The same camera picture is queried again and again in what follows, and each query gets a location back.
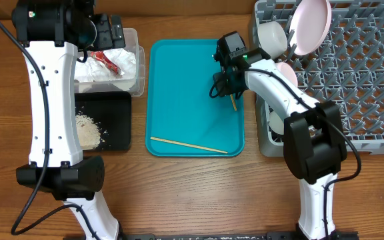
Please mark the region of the wooden chopstick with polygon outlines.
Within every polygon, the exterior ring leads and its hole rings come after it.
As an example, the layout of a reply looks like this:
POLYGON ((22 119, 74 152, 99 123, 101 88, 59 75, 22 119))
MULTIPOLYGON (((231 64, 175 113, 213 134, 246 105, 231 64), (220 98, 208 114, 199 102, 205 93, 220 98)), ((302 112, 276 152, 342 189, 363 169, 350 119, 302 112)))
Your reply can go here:
POLYGON ((236 106, 236 102, 235 102, 235 98, 234 98, 233 94, 230 94, 230 98, 231 98, 231 102, 232 102, 232 106, 233 106, 234 111, 237 111, 237 106, 236 106))
POLYGON ((193 144, 190 144, 190 143, 183 143, 183 142, 178 142, 178 141, 172 141, 172 140, 162 139, 162 138, 158 138, 158 137, 150 137, 150 139, 153 140, 153 141, 169 143, 169 144, 173 144, 173 145, 180 145, 180 146, 190 147, 190 148, 194 148, 194 149, 200 149, 200 150, 211 151, 211 152, 216 152, 216 153, 228 154, 227 151, 223 151, 223 150, 219 150, 219 149, 214 149, 214 148, 210 148, 210 147, 204 147, 204 146, 200 146, 200 145, 193 145, 193 144))

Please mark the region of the red snack wrapper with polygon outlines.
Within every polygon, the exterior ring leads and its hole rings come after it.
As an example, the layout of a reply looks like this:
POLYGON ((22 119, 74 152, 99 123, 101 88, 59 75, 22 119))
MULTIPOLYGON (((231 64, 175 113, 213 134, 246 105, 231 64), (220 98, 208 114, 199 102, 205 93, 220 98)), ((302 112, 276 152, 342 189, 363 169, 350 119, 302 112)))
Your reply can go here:
POLYGON ((91 57, 104 64, 106 68, 108 68, 112 73, 115 75, 120 75, 121 74, 121 69, 114 63, 112 62, 102 51, 92 51, 90 52, 91 57))

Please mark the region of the white napkin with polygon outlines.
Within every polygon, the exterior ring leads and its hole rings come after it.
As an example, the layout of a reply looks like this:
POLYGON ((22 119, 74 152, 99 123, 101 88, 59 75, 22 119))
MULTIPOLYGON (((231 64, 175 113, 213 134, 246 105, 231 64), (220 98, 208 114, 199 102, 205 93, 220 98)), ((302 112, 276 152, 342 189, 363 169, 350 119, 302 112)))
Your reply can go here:
POLYGON ((133 52, 124 49, 88 51, 85 63, 77 62, 75 80, 78 83, 110 82, 128 91, 137 81, 137 60, 133 52))

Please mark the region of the small pink bowl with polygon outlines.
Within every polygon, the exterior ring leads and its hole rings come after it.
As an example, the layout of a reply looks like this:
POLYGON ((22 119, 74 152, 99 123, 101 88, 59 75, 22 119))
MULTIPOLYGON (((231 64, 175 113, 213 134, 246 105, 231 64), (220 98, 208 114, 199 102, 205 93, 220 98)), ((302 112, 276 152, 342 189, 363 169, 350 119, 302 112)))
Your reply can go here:
POLYGON ((276 68, 281 72, 281 74, 286 77, 294 86, 298 86, 298 79, 293 70, 293 68, 284 62, 278 62, 275 64, 276 68))

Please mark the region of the grey bowl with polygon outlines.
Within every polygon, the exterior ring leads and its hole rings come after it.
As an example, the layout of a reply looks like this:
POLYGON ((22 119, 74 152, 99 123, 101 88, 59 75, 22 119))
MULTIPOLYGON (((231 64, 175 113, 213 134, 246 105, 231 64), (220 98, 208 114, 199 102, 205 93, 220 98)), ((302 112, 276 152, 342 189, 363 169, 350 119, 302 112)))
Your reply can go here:
POLYGON ((287 50, 287 37, 282 26, 276 21, 262 23, 257 27, 260 47, 276 59, 287 50))

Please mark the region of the white paper cup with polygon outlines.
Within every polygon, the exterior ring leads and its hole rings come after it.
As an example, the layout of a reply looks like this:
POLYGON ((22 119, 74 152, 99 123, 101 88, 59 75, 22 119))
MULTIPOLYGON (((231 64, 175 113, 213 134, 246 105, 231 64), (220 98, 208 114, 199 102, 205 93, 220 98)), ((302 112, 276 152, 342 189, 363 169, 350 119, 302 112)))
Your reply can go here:
POLYGON ((284 123, 281 118, 276 114, 276 112, 272 111, 269 114, 269 123, 268 126, 270 129, 278 135, 284 134, 284 123))

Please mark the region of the large pink plate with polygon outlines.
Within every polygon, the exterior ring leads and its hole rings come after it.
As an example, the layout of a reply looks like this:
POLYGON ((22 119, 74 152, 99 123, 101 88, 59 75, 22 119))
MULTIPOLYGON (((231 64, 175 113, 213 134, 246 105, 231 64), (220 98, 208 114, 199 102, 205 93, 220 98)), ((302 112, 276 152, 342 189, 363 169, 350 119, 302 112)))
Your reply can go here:
POLYGON ((289 27, 290 46, 296 45, 294 54, 307 55, 322 44, 331 25, 331 16, 331 4, 328 0, 300 2, 289 27))

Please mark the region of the pile of rice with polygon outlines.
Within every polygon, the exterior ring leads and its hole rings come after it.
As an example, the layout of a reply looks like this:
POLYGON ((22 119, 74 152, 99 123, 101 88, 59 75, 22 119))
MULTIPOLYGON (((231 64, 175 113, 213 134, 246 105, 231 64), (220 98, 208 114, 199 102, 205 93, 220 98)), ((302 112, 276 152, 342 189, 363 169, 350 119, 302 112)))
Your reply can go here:
POLYGON ((100 122, 96 122, 94 118, 79 110, 75 115, 75 122, 82 150, 96 150, 106 142, 103 134, 107 131, 103 130, 99 125, 100 122))

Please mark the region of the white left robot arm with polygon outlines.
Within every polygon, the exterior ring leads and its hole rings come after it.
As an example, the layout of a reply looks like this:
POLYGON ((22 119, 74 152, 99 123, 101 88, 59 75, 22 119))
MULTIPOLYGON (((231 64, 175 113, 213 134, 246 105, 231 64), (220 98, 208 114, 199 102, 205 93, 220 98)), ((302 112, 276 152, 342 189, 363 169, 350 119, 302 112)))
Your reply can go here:
POLYGON ((75 66, 89 50, 125 46, 121 20, 95 14, 94 1, 19 1, 11 18, 25 58, 33 138, 20 185, 50 193, 70 209, 86 239, 120 239, 102 188, 100 156, 84 157, 75 123, 75 66))

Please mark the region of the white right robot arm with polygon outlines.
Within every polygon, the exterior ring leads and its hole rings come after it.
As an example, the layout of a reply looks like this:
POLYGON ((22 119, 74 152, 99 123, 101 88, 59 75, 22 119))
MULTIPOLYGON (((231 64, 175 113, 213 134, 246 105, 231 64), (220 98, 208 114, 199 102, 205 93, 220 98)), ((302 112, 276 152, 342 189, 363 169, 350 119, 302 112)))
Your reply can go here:
POLYGON ((255 92, 284 124, 283 158, 299 180, 301 215, 298 228, 307 239, 331 239, 333 184, 347 157, 339 107, 319 102, 298 89, 276 68, 261 48, 249 50, 236 31, 217 41, 210 97, 255 92))

